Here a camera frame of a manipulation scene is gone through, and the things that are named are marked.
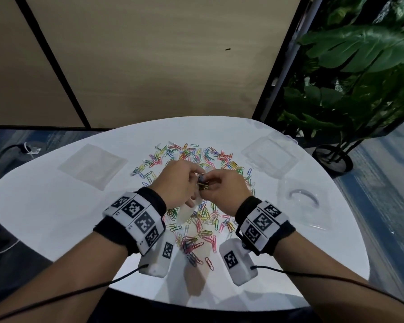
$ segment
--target forearm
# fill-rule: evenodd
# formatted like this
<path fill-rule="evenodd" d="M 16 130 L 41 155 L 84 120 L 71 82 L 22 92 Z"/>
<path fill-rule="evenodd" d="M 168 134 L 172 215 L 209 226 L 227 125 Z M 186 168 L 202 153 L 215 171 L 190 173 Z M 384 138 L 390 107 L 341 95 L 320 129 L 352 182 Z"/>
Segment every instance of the forearm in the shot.
<path fill-rule="evenodd" d="M 274 257 L 285 271 L 333 275 L 367 283 L 297 232 L 280 240 Z M 404 321 L 404 305 L 375 291 L 330 279 L 289 278 L 323 320 Z"/>
<path fill-rule="evenodd" d="M 0 303 L 0 315 L 22 306 L 113 279 L 126 247 L 91 233 L 54 265 Z M 6 322 L 86 322 L 106 287 L 16 315 Z"/>

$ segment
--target beige wall panel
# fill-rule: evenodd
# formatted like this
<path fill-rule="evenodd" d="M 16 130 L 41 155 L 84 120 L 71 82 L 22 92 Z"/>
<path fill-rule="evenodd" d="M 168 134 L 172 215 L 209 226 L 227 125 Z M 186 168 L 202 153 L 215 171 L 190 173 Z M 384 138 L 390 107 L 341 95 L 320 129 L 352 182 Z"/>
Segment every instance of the beige wall panel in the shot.
<path fill-rule="evenodd" d="M 83 127 L 14 0 L 0 0 L 0 125 Z"/>
<path fill-rule="evenodd" d="M 27 0 L 88 121 L 107 128 L 250 118 L 299 1 Z"/>

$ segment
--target gray carpet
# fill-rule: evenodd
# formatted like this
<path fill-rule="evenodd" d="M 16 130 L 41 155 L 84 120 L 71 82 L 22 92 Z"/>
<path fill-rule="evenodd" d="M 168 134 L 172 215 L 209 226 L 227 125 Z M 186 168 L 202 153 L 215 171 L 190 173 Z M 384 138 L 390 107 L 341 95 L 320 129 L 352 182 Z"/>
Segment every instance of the gray carpet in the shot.
<path fill-rule="evenodd" d="M 0 130 L 0 150 L 24 141 L 46 143 L 50 152 L 95 132 Z M 9 150 L 0 176 L 23 162 Z M 352 153 L 354 170 L 335 179 L 348 201 L 367 247 L 370 282 L 404 299 L 404 126 L 364 141 Z M 0 250 L 16 239 L 0 227 Z M 22 243 L 0 255 L 0 292 L 25 284 L 50 262 Z"/>

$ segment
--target plant pot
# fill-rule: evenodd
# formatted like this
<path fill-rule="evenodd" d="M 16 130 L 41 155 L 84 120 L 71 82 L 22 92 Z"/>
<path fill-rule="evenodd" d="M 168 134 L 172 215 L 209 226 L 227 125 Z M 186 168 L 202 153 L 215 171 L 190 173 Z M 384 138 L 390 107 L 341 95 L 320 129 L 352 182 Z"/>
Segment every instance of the plant pot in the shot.
<path fill-rule="evenodd" d="M 338 151 L 337 146 L 332 145 L 320 145 L 316 147 L 313 152 L 313 157 L 315 160 L 325 169 L 325 171 L 331 176 L 331 178 L 336 178 L 346 174 L 353 169 L 353 162 L 351 158 L 345 154 L 345 152 L 340 151 L 336 157 L 336 161 L 329 161 L 331 156 L 327 156 L 330 153 Z"/>

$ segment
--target wrist-mounted tracker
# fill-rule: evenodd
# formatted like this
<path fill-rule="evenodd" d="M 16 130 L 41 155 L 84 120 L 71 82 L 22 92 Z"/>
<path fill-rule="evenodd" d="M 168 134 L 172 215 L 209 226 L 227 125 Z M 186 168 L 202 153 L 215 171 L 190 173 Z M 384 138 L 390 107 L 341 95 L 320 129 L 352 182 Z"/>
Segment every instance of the wrist-mounted tracker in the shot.
<path fill-rule="evenodd" d="M 162 216 L 166 205 L 159 199 L 160 196 L 148 188 L 141 188 L 137 193 L 126 192 L 103 211 L 104 219 L 93 230 L 112 242 L 125 245 L 129 255 L 138 250 L 145 255 L 165 232 Z"/>
<path fill-rule="evenodd" d="M 256 255 L 272 255 L 278 242 L 296 230 L 287 215 L 269 201 L 253 196 L 242 203 L 236 221 L 239 224 L 237 236 Z"/>

